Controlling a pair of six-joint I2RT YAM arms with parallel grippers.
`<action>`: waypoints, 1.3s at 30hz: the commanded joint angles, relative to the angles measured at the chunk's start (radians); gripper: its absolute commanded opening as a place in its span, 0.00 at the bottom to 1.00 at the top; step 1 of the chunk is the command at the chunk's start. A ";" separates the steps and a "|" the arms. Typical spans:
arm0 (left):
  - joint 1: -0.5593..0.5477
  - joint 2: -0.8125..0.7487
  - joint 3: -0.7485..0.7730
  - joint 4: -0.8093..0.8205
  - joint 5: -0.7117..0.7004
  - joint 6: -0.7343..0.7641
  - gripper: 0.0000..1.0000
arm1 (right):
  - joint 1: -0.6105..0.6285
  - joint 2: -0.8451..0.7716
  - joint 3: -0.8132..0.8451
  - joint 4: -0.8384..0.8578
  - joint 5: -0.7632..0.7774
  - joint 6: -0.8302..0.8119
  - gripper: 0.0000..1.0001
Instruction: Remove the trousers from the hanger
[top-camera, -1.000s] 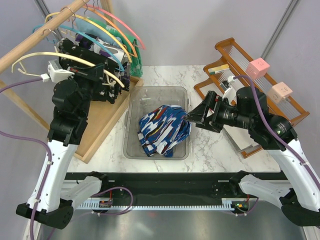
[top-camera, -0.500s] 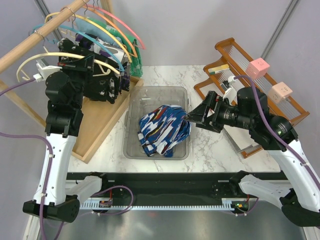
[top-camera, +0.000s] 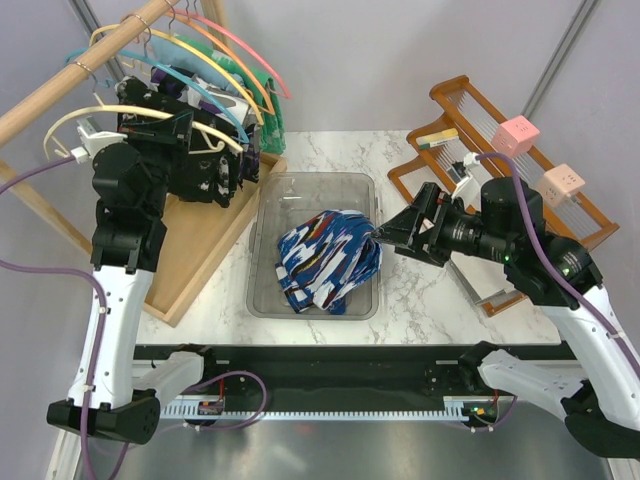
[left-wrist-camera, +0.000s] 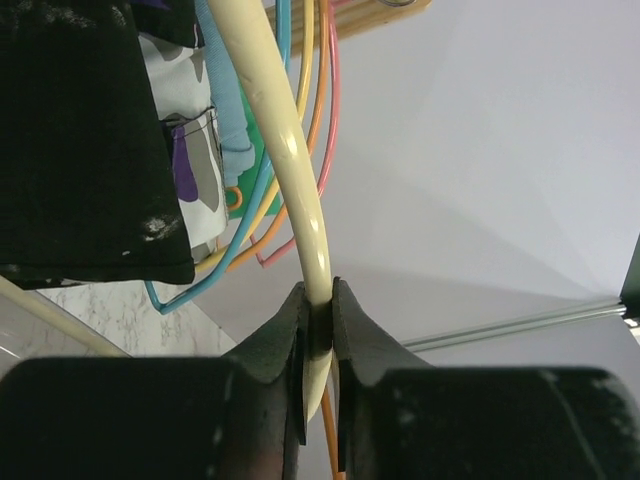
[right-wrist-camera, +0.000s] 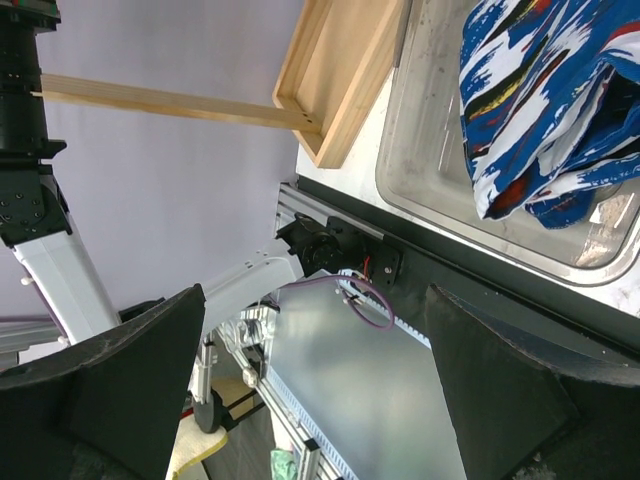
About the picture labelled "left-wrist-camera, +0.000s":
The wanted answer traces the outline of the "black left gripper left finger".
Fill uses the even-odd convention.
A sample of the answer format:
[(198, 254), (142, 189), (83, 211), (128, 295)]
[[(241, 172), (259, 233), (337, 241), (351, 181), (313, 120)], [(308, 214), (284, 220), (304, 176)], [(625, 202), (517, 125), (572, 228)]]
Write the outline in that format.
[(308, 304), (220, 357), (50, 357), (1, 381), (5, 479), (292, 479)]

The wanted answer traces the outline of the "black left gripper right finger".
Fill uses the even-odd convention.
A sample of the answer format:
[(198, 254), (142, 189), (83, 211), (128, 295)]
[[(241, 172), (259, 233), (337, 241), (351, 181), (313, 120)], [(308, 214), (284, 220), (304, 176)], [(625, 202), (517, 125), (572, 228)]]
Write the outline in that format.
[(592, 367), (435, 367), (333, 283), (338, 465), (350, 479), (635, 479), (639, 408)]

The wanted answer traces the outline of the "cream plastic hanger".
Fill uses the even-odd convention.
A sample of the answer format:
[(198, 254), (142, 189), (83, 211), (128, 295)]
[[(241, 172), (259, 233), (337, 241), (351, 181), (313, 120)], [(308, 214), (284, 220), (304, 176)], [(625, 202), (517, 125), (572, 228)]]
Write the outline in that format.
[[(208, 5), (253, 108), (298, 243), (307, 295), (331, 299), (322, 208), (302, 127), (263, 7)], [(127, 166), (153, 186), (159, 131), (149, 123), (151, 92), (133, 31), (168, 17), (173, 41), (201, 40), (192, 1), (5, 1), (1, 5), (1, 125), (4, 167), (1, 273), (22, 290), (77, 286), (100, 271), (115, 280), (151, 274), (181, 283), (180, 256), (141, 263), (98, 256), (101, 242), (80, 226), (103, 228), (119, 213), (112, 191)]]

